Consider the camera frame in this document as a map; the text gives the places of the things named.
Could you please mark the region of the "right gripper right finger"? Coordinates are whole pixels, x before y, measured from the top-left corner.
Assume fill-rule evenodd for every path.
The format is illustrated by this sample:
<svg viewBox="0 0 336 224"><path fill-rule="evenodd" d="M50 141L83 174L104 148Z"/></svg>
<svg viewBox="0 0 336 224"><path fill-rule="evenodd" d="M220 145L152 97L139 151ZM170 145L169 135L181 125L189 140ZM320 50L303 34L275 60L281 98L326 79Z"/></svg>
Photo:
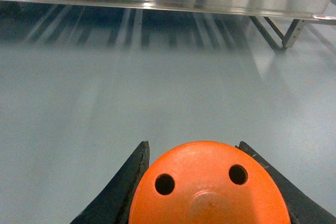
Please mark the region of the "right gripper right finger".
<svg viewBox="0 0 336 224"><path fill-rule="evenodd" d="M246 142L241 141L237 148L257 161L274 180L285 200L291 223L335 223L334 215L305 195Z"/></svg>

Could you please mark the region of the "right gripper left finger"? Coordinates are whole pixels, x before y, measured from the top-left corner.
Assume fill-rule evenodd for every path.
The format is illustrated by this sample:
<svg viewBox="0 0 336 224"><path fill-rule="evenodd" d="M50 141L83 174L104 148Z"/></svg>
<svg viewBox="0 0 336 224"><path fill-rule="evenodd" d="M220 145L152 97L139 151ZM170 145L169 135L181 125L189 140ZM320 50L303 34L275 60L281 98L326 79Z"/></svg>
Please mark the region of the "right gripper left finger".
<svg viewBox="0 0 336 224"><path fill-rule="evenodd" d="M132 199L149 161L149 143L143 141L72 223L128 223Z"/></svg>

